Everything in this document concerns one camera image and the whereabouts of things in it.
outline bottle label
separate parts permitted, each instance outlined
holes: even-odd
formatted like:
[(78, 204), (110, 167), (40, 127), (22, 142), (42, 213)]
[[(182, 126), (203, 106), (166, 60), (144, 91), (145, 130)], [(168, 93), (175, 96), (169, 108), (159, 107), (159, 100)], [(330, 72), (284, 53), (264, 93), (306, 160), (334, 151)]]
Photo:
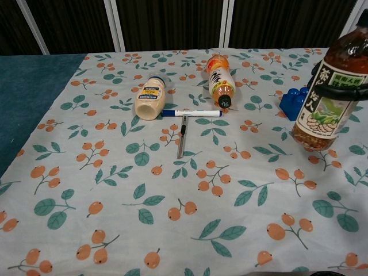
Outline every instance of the bottle label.
[(160, 88), (155, 86), (145, 86), (142, 89), (141, 94), (138, 96), (138, 99), (158, 99), (162, 96), (162, 92)]
[(320, 97), (315, 93), (314, 87), (323, 83), (336, 87), (359, 86), (367, 82), (368, 74), (340, 70), (322, 60), (304, 105), (299, 112), (297, 126), (307, 134), (318, 138), (335, 138), (358, 102), (337, 101)]
[(211, 96), (220, 86), (230, 86), (233, 91), (235, 91), (235, 84), (231, 78), (229, 72), (224, 67), (219, 67), (212, 71), (209, 76), (209, 91)]

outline blue lego brick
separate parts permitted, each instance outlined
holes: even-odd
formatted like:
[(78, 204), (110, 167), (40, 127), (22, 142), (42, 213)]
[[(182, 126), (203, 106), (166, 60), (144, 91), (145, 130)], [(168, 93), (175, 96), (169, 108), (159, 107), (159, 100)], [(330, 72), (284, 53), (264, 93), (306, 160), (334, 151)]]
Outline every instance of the blue lego brick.
[(282, 96), (280, 108), (289, 118), (290, 121), (295, 121), (299, 115), (299, 111), (304, 104), (304, 100), (308, 93), (308, 88), (303, 87), (300, 90), (291, 88), (287, 94)]

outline tablecloth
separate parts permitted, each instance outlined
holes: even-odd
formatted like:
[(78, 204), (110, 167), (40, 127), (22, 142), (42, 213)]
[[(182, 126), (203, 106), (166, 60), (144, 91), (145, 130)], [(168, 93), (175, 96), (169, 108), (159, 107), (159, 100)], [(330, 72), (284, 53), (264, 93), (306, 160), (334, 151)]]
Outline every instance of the tablecloth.
[[(206, 61), (228, 57), (221, 118), (143, 121), (148, 74), (166, 109), (217, 109)], [(1, 275), (244, 275), (368, 266), (367, 109), (328, 151), (294, 142), (279, 109), (325, 49), (91, 53), (0, 183)]]

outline curtain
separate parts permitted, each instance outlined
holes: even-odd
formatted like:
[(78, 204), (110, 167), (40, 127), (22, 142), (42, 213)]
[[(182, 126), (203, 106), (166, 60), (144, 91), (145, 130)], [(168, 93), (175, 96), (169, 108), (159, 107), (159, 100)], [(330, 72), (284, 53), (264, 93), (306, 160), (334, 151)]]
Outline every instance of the curtain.
[(235, 0), (229, 47), (329, 47), (356, 0)]
[(16, 0), (0, 1), (0, 55), (41, 55)]
[(127, 51), (219, 46), (222, 0), (117, 0)]
[(50, 53), (114, 52), (104, 0), (27, 0)]

